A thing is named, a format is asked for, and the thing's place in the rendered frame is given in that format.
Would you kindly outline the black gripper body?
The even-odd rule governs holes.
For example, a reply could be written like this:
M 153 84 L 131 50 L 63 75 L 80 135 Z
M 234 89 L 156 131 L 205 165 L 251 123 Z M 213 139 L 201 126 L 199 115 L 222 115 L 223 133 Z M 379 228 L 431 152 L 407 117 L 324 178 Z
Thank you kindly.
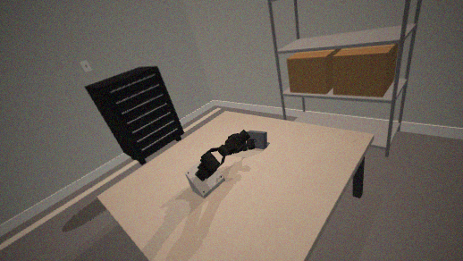
M 237 152 L 243 151 L 244 148 L 248 148 L 248 150 L 255 149 L 255 143 L 253 139 L 248 139 L 247 144 L 244 142 L 243 147 L 241 147 Z

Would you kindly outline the grey sloped panel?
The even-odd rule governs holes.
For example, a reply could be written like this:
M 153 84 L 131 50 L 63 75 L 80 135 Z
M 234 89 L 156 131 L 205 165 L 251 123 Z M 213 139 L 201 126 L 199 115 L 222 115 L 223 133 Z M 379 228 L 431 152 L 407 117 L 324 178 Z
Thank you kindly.
M 270 144 L 270 142 L 267 142 L 267 132 L 266 131 L 249 130 L 247 131 L 247 133 L 250 136 L 249 139 L 254 140 L 255 148 L 265 149 Z

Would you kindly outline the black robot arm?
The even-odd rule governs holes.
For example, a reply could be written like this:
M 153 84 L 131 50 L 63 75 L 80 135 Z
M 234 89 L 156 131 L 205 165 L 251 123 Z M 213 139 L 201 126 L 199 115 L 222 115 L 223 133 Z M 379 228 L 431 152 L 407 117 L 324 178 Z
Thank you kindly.
M 235 154 L 241 147 L 243 147 L 242 144 L 249 138 L 250 136 L 248 133 L 243 130 L 240 134 L 235 133 L 231 136 L 228 136 L 228 139 L 225 140 L 224 145 L 209 149 L 207 152 L 205 152 L 204 155 L 201 156 L 201 163 L 198 166 L 198 171 L 195 173 L 197 177 L 199 177 L 199 179 L 202 181 L 208 179 L 213 173 L 217 171 L 216 169 L 224 163 L 225 157 L 229 153 Z M 216 151 L 218 151 L 223 156 L 221 164 L 211 153 Z

